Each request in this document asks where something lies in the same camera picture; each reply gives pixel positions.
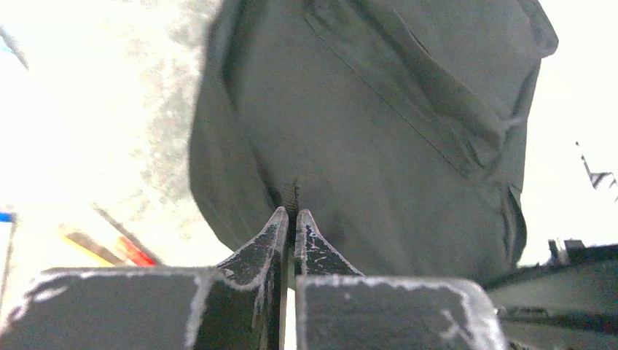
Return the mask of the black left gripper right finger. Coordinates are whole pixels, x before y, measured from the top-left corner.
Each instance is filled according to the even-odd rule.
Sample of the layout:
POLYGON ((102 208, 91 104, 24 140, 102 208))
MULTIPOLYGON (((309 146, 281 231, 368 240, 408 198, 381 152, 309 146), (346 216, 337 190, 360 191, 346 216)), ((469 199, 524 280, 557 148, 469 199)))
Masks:
POLYGON ((298 349, 505 349, 493 304, 472 281, 364 276, 299 212, 298 349))

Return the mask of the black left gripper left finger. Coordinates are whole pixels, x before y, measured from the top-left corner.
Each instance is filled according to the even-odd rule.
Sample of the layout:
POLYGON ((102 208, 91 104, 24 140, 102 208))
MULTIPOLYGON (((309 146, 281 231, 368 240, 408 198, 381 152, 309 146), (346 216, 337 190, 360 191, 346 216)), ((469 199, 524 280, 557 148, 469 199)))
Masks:
POLYGON ((208 267, 52 268, 7 318, 3 349, 282 349, 289 217, 208 267))

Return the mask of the black student backpack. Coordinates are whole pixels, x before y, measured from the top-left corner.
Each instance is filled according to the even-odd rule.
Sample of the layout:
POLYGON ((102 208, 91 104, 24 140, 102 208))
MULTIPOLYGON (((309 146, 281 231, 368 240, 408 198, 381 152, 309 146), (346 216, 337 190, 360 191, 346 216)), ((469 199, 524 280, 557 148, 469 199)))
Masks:
POLYGON ((308 209, 367 275, 511 273, 528 116, 558 36, 538 1, 223 1, 189 183, 238 249, 308 209))

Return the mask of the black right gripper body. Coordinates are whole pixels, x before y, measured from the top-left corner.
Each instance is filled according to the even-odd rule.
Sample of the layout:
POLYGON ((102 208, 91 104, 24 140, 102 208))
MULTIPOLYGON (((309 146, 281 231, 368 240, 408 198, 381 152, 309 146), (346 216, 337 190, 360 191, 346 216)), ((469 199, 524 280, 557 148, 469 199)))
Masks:
POLYGON ((485 285, 508 349, 616 349, 617 245, 548 244, 547 263, 485 285))

